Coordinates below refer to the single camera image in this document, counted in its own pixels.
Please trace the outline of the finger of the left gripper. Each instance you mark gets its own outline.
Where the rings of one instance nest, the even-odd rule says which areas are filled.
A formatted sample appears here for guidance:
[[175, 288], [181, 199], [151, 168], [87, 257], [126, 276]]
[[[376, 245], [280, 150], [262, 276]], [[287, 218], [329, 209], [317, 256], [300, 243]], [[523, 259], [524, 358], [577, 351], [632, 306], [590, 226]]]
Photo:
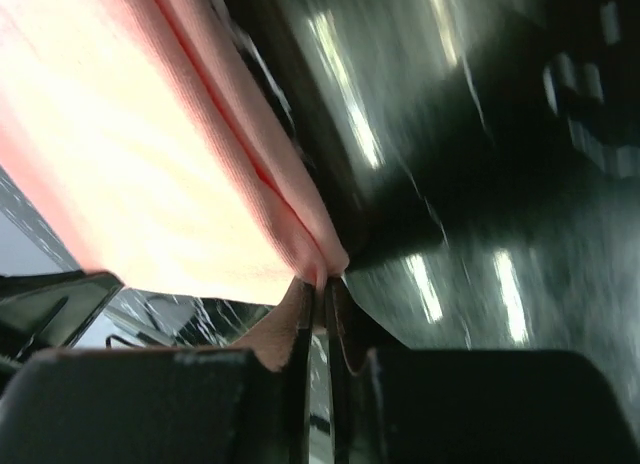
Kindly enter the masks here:
[[124, 288], [108, 272], [1, 277], [1, 367], [16, 369], [47, 348], [74, 345]]

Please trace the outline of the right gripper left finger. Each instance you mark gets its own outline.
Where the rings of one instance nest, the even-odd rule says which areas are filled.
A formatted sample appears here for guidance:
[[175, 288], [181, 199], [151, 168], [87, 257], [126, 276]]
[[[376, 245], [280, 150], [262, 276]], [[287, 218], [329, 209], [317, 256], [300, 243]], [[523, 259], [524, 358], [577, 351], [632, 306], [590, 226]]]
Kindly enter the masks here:
[[313, 289], [233, 344], [47, 349], [1, 398], [5, 463], [305, 463]]

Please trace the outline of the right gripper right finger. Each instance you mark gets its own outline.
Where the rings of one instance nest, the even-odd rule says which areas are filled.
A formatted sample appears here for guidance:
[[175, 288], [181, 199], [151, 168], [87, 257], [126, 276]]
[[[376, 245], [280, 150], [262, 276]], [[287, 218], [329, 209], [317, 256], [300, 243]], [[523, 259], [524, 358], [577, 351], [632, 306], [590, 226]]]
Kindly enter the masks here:
[[566, 351], [411, 350], [325, 291], [338, 463], [635, 463], [613, 390]]

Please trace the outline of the salmon pink t shirt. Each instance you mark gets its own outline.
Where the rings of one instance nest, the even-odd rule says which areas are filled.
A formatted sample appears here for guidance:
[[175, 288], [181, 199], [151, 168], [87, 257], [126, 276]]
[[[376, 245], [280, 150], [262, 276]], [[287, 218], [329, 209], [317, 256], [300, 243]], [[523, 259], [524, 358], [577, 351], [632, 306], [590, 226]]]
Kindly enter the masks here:
[[79, 265], [275, 305], [349, 258], [218, 0], [1, 0], [1, 164]]

